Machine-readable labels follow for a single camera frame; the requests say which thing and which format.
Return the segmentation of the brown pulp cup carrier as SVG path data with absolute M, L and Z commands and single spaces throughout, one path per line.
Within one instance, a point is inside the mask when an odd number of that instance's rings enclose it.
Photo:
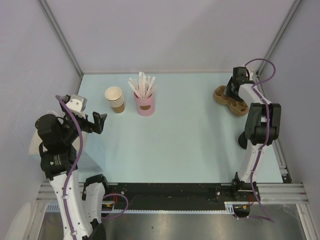
M 248 114 L 249 107 L 244 101 L 234 100 L 225 95 L 225 85 L 217 87 L 213 92 L 213 99 L 222 106 L 227 106 L 231 113 L 237 117 L 243 117 Z

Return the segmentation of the white and blue paper bag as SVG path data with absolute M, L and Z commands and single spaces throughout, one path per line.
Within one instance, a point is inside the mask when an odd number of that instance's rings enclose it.
M 95 162 L 94 158 L 90 156 L 89 150 L 86 147 L 89 146 L 88 144 L 88 133 L 82 132 L 83 137 L 83 150 L 78 161 L 78 168 L 85 170 L 85 171 L 98 171 L 100 169 L 99 165 Z M 33 137 L 31 139 L 28 155 L 41 161 L 39 146 L 42 140 L 38 135 L 37 130 L 34 132 Z

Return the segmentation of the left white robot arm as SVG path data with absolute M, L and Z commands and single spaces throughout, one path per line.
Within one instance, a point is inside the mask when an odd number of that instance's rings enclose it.
M 79 136 L 74 121 L 45 114 L 36 122 L 41 139 L 40 167 L 55 193 L 65 240 L 105 240 L 102 224 L 102 201 L 110 196 L 111 188 L 103 174 L 88 177 L 83 189 L 79 186 L 79 171 L 72 169 L 79 155 L 73 142 Z

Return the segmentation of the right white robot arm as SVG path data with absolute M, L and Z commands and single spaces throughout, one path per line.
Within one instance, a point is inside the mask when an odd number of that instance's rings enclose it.
M 258 192 L 255 177 L 260 160 L 279 137 L 282 108 L 262 95 L 244 66 L 233 68 L 225 94 L 249 107 L 244 131 L 238 138 L 239 145 L 246 152 L 230 187 L 230 194 L 236 201 L 249 201 Z

